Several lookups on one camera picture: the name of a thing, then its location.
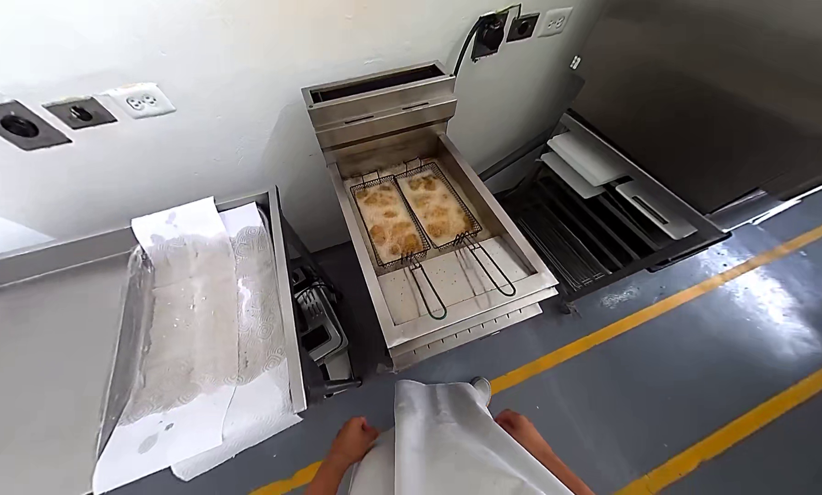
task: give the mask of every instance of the paper towel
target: paper towel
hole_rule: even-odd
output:
[[[221,217],[236,261],[239,386],[225,416],[223,443],[173,464],[173,473],[185,481],[301,421],[291,412],[289,367],[267,220],[255,203],[224,211]]]
[[[222,442],[238,377],[237,277],[212,198],[131,221],[154,267],[140,373],[97,460],[102,493]]]

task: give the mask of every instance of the apron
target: apron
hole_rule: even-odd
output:
[[[350,495],[573,495],[490,416],[468,383],[396,383],[394,430],[354,468]]]

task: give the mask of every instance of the wire mesh basket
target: wire mesh basket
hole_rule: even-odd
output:
[[[436,242],[432,239],[431,236],[429,236],[429,232],[423,229],[423,231],[426,232],[427,237],[429,237],[430,242],[433,245],[436,245],[436,249],[439,250],[455,247],[468,249],[469,253],[471,253],[472,257],[475,259],[478,265],[482,267],[484,274],[488,276],[488,279],[490,279],[490,282],[493,284],[496,290],[506,297],[514,296],[517,293],[515,285],[512,284],[512,281],[509,280],[509,277],[506,276],[503,269],[500,268],[500,265],[498,265],[496,261],[493,260],[493,257],[490,255],[490,253],[488,253],[488,251],[484,249],[480,242],[475,240],[475,236],[477,236],[482,231],[482,224],[480,224],[479,221],[476,220],[475,217],[471,214],[469,207],[466,206],[466,203],[463,202],[463,199],[460,198],[460,195],[457,194],[457,191],[454,189],[454,187],[450,185],[450,181],[448,181],[448,178],[445,177],[444,173],[442,172],[442,169],[439,168],[438,164],[435,161],[429,161],[420,166],[416,166],[412,169],[406,170],[402,174],[397,174],[395,176],[396,183],[398,185],[399,179],[404,179],[417,174],[424,174],[426,172],[431,172],[433,175],[436,176],[437,179],[439,179],[439,181],[441,181],[444,184],[445,187],[447,187],[447,189],[450,191],[450,194],[452,194],[454,199],[457,200],[457,204],[460,206],[460,208],[463,210],[463,213],[466,215],[467,225],[469,225],[469,228],[467,230],[458,232],[454,235],[453,239],[451,239],[448,242],[444,242],[441,245],[436,245]],[[401,187],[399,187],[399,192],[402,194],[403,197],[405,197],[405,192],[402,190]],[[417,223],[419,225],[420,219],[417,217],[417,213],[416,211],[414,211],[414,208],[412,208],[411,204],[408,202],[407,197],[405,197],[405,202],[408,204],[408,209],[410,209],[411,214],[415,217],[415,220],[417,220]],[[490,264],[492,264],[496,268],[496,271],[500,273],[500,276],[503,278],[503,280],[505,280],[505,285],[509,287],[507,290],[504,290],[504,287],[500,287],[500,285],[493,278],[493,275],[490,274],[490,271],[487,269],[487,267],[484,266],[482,259],[478,257],[478,251],[484,253],[484,255],[490,261]]]
[[[415,230],[417,230],[417,236],[420,238],[420,242],[422,244],[422,249],[419,249],[414,252],[410,253],[402,253],[401,257],[395,260],[391,260],[389,262],[384,262],[383,259],[380,257],[380,253],[378,253],[377,244],[374,242],[372,237],[372,231],[368,227],[368,224],[365,222],[365,217],[362,215],[362,209],[359,208],[359,196],[358,192],[363,189],[368,189],[369,187],[379,186],[385,183],[389,183],[391,187],[395,187],[397,196],[400,198],[401,201],[401,208],[405,208],[405,212],[408,215],[408,218],[411,219],[411,223],[414,224]],[[372,243],[372,252],[374,253],[374,259],[378,263],[379,266],[384,268],[389,268],[394,265],[401,265],[407,266],[408,269],[411,271],[411,278],[414,279],[415,285],[417,285],[417,291],[421,295],[421,299],[423,299],[423,305],[426,307],[426,312],[429,314],[429,317],[435,320],[443,320],[448,315],[448,308],[444,305],[442,301],[442,297],[438,294],[436,287],[432,285],[432,281],[429,280],[429,275],[427,275],[426,270],[423,268],[419,257],[423,257],[426,255],[426,252],[429,251],[431,245],[427,239],[425,233],[423,233],[423,228],[420,226],[420,222],[417,220],[417,216],[414,214],[414,211],[411,210],[411,205],[408,204],[405,195],[402,194],[401,188],[399,188],[399,184],[396,182],[395,175],[384,175],[383,177],[378,176],[376,179],[372,179],[371,181],[364,181],[357,185],[351,186],[351,196],[353,197],[353,201],[356,202],[356,209],[359,210],[359,217],[362,219],[362,225],[365,227],[365,232],[368,235],[369,242]],[[420,287],[420,282],[417,280],[417,276],[415,272],[419,271],[423,274],[423,277],[426,279],[427,284],[429,284],[429,288],[432,290],[432,293],[435,294],[436,299],[438,300],[439,306],[441,307],[441,315],[436,316],[433,313],[432,309],[429,307],[429,303],[426,300],[426,297],[423,296],[423,290]]]
[[[397,205],[398,208],[404,208],[405,212],[409,219],[411,219],[411,223],[415,227],[415,231],[417,232],[417,237],[420,239],[421,248],[417,249],[410,253],[401,253],[399,258],[395,260],[390,260],[389,262],[385,262],[381,257],[380,253],[378,253],[378,244],[374,242],[372,237],[372,228],[369,227],[368,223],[365,221],[364,215],[362,215],[362,208],[359,205],[359,192],[364,189],[369,189],[371,187],[377,187],[380,185],[389,184],[389,187],[394,187],[396,191],[396,196],[400,198],[400,204]],[[356,208],[359,210],[359,216],[362,218],[362,224],[365,226],[365,232],[368,235],[369,242],[372,243],[372,252],[374,253],[375,261],[377,261],[379,266],[384,268],[391,267],[396,264],[402,264],[403,262],[407,262],[409,258],[417,258],[417,256],[422,256],[429,251],[430,244],[423,233],[423,228],[420,226],[420,222],[417,221],[417,218],[414,215],[414,212],[411,210],[410,205],[407,203],[407,199],[402,195],[401,189],[399,189],[399,184],[396,182],[394,175],[384,175],[383,177],[377,177],[371,181],[365,181],[360,184],[351,186],[351,196],[353,197],[353,201],[356,202]]]
[[[476,235],[478,235],[482,231],[482,224],[480,224],[479,221],[475,219],[475,216],[471,214],[471,210],[469,209],[469,207],[466,206],[466,203],[463,201],[462,198],[460,198],[460,195],[457,194],[457,191],[454,189],[454,186],[450,185],[450,181],[448,181],[448,178],[444,176],[442,169],[439,168],[436,162],[430,161],[420,166],[416,166],[414,168],[406,170],[401,174],[395,175],[396,186],[399,187],[399,179],[406,179],[413,177],[414,175],[425,174],[427,172],[431,172],[436,177],[436,179],[441,181],[445,188],[448,189],[450,194],[454,197],[454,200],[457,201],[457,204],[463,210],[463,214],[466,217],[467,225],[470,226],[470,228],[468,228],[467,230],[458,232],[450,241],[443,242],[442,244],[436,244],[435,240],[433,239],[433,236],[431,236],[429,232],[425,228],[423,228],[422,230],[426,233],[428,240],[433,245],[433,247],[439,250],[450,248],[457,245],[457,240],[460,236],[469,236],[474,238]],[[417,220],[418,225],[421,225],[420,218],[417,217],[417,213],[414,211],[414,208],[412,208],[411,204],[408,202],[405,191],[403,191],[402,188],[399,187],[399,192],[405,199],[406,204],[408,204],[408,209],[411,211],[411,214],[414,216],[415,220]]]

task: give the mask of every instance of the person's hand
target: person's hand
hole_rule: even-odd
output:
[[[543,462],[543,456],[553,456],[552,448],[527,417],[507,409],[493,420],[540,462]]]
[[[327,460],[345,469],[351,467],[368,453],[379,434],[364,417],[350,418],[334,438]]]

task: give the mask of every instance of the person's arm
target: person's arm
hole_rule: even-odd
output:
[[[555,455],[551,446],[537,431],[536,426],[525,416],[512,410],[505,410],[493,419],[527,452],[560,480],[575,495],[594,495],[591,488]]]
[[[306,495],[335,495],[341,478],[354,463],[372,448],[378,438],[378,430],[368,425],[365,418],[350,418],[340,428],[332,441],[332,448],[325,461],[319,465],[313,480],[307,485]]]

